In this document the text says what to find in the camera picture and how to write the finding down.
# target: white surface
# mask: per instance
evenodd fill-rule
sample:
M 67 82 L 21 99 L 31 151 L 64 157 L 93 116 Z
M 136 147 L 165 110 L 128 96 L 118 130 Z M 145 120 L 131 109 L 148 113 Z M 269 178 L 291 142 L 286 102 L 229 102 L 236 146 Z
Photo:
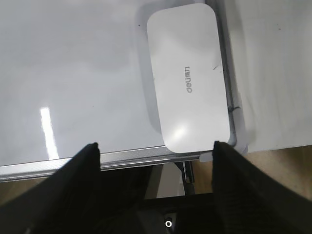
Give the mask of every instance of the white surface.
M 146 23 L 192 2 L 0 1 L 0 165 L 163 145 Z
M 312 144 L 312 1 L 225 6 L 249 151 Z
M 162 136 L 176 153 L 230 138 L 215 13 L 199 3 L 154 13 L 148 42 Z

